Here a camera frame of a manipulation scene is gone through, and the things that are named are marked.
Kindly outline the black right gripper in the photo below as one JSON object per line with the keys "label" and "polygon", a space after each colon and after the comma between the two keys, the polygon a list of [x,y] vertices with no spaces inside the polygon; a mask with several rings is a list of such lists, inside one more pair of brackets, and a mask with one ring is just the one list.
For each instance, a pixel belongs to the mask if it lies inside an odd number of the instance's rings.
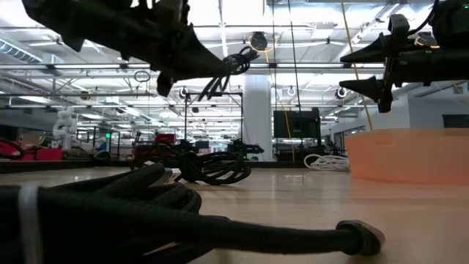
{"label": "black right gripper", "polygon": [[420,82],[469,80],[469,48],[427,48],[413,45],[407,38],[410,25],[403,15],[392,15],[388,30],[371,44],[342,56],[343,63],[385,62],[384,79],[340,81],[345,89],[372,99],[381,113],[391,110],[393,86]]}

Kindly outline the white building pillar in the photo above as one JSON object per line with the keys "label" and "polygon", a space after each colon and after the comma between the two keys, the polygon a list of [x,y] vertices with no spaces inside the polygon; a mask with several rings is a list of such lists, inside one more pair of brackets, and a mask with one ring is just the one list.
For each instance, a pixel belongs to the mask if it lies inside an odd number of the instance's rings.
{"label": "white building pillar", "polygon": [[271,85],[267,75],[247,75],[243,92],[243,139],[264,152],[259,161],[273,161]]}

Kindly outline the orange plastic bin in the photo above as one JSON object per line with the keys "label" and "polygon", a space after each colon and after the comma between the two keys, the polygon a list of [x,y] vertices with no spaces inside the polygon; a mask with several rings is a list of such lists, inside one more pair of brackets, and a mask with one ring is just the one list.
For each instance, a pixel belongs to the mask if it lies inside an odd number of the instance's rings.
{"label": "orange plastic bin", "polygon": [[351,175],[469,186],[469,128],[395,128],[345,137]]}

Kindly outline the red storage box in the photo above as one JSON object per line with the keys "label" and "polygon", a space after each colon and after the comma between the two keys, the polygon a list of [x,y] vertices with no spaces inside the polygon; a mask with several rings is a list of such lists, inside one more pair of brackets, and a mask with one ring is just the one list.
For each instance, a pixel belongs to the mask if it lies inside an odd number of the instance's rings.
{"label": "red storage box", "polygon": [[42,148],[36,152],[37,161],[60,161],[63,159],[62,149]]}

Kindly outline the black monitor screen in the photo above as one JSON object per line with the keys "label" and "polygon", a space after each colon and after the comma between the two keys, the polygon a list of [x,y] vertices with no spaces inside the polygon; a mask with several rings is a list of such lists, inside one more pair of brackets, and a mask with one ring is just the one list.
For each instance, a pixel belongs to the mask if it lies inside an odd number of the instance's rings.
{"label": "black monitor screen", "polygon": [[275,138],[318,139],[320,138],[320,111],[274,111],[273,132]]}

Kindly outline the white robot figure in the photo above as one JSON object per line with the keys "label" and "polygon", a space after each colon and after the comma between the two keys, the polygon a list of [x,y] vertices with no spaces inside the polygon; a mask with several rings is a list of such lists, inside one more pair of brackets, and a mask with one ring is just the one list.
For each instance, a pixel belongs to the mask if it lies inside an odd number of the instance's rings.
{"label": "white robot figure", "polygon": [[77,132],[77,120],[73,118],[73,114],[73,107],[64,107],[58,111],[58,119],[53,126],[53,139],[63,150],[71,148],[72,135]]}

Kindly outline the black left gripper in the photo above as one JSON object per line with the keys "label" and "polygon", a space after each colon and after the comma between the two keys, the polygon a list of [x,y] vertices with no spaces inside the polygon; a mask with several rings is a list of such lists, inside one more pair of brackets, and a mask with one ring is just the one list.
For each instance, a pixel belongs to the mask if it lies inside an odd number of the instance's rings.
{"label": "black left gripper", "polygon": [[[159,71],[157,92],[168,96],[177,80],[227,76],[232,66],[202,45],[188,25],[188,0],[123,0],[123,12],[138,26],[125,34],[123,59],[140,59]],[[182,56],[175,53],[182,44]]]}

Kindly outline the black braided cable white tie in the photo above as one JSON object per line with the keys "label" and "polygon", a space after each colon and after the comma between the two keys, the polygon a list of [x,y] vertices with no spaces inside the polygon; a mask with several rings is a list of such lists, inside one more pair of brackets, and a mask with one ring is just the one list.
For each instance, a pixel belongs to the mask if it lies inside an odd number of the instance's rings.
{"label": "black braided cable white tie", "polygon": [[374,256],[384,234],[359,220],[299,230],[200,214],[199,194],[162,183],[161,164],[43,188],[0,186],[0,264],[186,264],[213,249]]}

